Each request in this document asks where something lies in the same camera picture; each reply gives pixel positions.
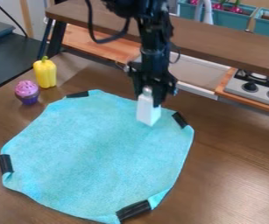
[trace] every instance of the purple cupcake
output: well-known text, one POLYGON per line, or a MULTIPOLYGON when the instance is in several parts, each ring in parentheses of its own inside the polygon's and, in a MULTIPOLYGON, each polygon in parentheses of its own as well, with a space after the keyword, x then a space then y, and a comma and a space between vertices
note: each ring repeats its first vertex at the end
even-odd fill
POLYGON ((16 97, 25 105, 38 101, 39 87, 31 80, 22 80, 15 87, 16 97))

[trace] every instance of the toy bell pepper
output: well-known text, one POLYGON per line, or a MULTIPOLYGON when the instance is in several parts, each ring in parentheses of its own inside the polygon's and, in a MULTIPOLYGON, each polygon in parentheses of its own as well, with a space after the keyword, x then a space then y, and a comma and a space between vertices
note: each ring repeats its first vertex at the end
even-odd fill
POLYGON ((56 86, 56 65, 44 56, 33 64, 36 80, 40 87, 51 88, 56 86))

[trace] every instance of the toy stove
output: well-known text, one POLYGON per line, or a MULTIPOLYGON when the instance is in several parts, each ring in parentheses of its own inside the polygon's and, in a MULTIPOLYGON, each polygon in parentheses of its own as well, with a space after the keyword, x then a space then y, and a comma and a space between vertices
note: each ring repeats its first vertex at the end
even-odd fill
POLYGON ((225 92, 269 105, 269 77, 238 69, 225 92))

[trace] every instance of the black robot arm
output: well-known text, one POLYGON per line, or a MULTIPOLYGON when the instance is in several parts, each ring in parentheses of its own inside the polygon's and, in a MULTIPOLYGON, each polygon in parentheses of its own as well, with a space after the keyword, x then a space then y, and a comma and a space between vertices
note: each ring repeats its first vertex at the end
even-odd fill
POLYGON ((102 0, 110 11, 125 18, 123 30, 106 39, 95 38, 92 6, 89 0, 85 1, 89 11, 89 34, 96 43, 107 43, 123 37, 131 18, 137 21, 141 38, 141 62, 129 63, 129 75, 133 79, 136 96, 143 92, 144 87, 149 87, 152 89, 153 106, 158 107, 167 94, 174 95, 177 79, 168 72, 173 26, 167 0, 102 0))

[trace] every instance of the teal towel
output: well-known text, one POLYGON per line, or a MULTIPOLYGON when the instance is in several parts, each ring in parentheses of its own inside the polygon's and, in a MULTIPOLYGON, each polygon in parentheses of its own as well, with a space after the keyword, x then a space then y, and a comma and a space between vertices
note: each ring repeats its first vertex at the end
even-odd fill
POLYGON ((120 223, 133 207, 154 209, 178 178, 194 131, 165 108, 153 127, 137 122, 136 106, 100 90, 51 103, 2 148, 14 170, 4 186, 104 223, 120 223))

